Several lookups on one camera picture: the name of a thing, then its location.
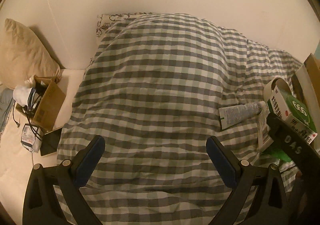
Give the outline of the white cream tube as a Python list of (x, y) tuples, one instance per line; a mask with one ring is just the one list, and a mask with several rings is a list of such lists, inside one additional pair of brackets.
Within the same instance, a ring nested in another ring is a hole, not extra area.
[(266, 102), (252, 102), (219, 108), (221, 129), (228, 129), (236, 124), (259, 115), (266, 107)]

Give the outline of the white patterned pillow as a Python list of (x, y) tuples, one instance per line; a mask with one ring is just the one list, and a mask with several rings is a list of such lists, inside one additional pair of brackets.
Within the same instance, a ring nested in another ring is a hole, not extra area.
[(152, 12), (99, 14), (97, 15), (96, 40), (97, 43), (103, 38), (105, 32), (115, 23), (128, 19), (136, 19), (140, 16), (152, 14)]

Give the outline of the beige pillow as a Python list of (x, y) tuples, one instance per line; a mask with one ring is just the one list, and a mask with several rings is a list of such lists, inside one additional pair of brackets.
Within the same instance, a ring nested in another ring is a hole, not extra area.
[(1, 40), (1, 84), (14, 89), (32, 76), (59, 82), (61, 69), (30, 28), (7, 18)]

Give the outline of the small cardboard box with clutter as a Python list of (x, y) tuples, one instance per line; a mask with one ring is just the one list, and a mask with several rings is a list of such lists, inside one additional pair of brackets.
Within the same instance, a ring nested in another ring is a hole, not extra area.
[(56, 84), (55, 77), (34, 76), (34, 80), (35, 92), (31, 90), (29, 105), (25, 103), (25, 107), (23, 107), (17, 103), (16, 110), (25, 116), (31, 124), (50, 132), (53, 130), (66, 95)]

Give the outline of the green white 999 medicine box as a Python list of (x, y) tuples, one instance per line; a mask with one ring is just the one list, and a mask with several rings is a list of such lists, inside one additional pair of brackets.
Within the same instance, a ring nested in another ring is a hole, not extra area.
[(317, 137), (316, 126), (306, 105), (293, 95), (274, 87), (267, 101), (270, 113), (276, 114), (281, 120), (296, 131), (308, 144)]

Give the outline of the open cardboard storage box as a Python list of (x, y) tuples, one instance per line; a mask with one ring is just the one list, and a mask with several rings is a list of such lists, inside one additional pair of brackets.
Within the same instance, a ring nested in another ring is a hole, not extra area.
[(304, 103), (319, 132), (319, 59), (310, 54), (291, 77), (293, 91)]

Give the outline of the grey white checkered duvet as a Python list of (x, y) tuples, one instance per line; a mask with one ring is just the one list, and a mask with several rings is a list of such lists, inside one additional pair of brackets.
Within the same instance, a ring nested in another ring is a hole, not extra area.
[(87, 67), (57, 161), (90, 140), (105, 151), (81, 193), (103, 224), (208, 224), (227, 199), (208, 154), (214, 135), (238, 158), (279, 166), (286, 191), (297, 168), (258, 152), (257, 118), (225, 131), (219, 109), (263, 99), (300, 62), (233, 29), (187, 14), (145, 14), (112, 25)]

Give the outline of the white leaflet packet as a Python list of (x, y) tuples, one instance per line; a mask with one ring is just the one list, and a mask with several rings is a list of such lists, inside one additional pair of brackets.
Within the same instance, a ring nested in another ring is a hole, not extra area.
[(260, 152), (264, 152), (273, 143), (272, 138), (268, 134), (270, 130), (267, 124), (269, 113), (268, 109), (263, 109), (258, 116), (258, 150)]

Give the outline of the black tablet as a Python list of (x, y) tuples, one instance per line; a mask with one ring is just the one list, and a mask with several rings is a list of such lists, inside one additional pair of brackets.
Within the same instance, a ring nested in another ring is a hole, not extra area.
[(60, 142), (62, 127), (48, 132), (42, 137), (42, 144), (40, 147), (40, 155), (45, 156), (57, 151)]

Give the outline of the white plastic packet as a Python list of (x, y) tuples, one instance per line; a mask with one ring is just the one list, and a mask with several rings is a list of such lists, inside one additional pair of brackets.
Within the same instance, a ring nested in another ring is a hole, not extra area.
[(40, 127), (25, 124), (21, 134), (21, 144), (29, 152), (38, 153), (42, 145), (43, 132)]

